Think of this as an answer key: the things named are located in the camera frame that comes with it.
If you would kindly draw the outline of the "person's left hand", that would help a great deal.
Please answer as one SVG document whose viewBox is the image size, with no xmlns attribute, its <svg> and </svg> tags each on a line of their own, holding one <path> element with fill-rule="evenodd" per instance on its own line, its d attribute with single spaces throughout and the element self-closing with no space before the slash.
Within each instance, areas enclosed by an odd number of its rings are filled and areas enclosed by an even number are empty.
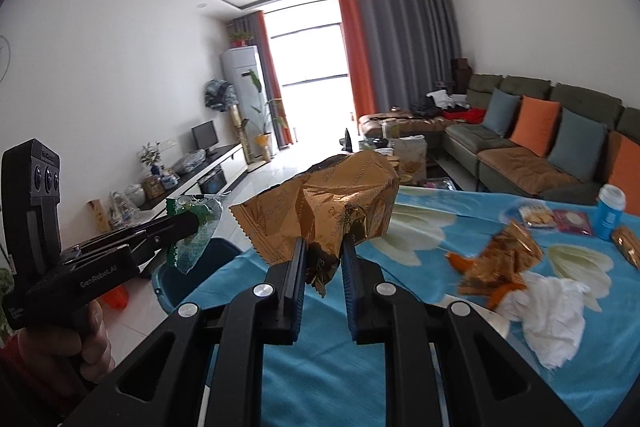
<svg viewBox="0 0 640 427">
<path fill-rule="evenodd" d="M 101 305 L 92 300 L 78 319 L 62 329 L 20 329 L 1 349 L 1 368 L 62 395 L 99 384 L 114 369 Z"/>
</svg>

